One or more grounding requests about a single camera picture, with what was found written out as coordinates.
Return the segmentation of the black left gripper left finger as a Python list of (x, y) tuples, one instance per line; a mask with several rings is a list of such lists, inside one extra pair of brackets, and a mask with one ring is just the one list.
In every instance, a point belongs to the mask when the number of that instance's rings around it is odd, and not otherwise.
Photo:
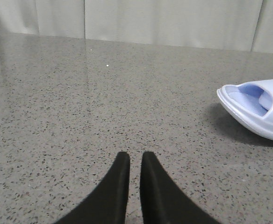
[(130, 158), (119, 152), (96, 188), (57, 224), (123, 224), (129, 192)]

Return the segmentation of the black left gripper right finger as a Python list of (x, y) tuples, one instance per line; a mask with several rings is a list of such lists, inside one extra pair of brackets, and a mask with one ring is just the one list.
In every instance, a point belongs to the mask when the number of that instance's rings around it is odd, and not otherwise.
[(140, 197), (145, 224), (217, 224), (189, 199), (153, 152), (142, 156)]

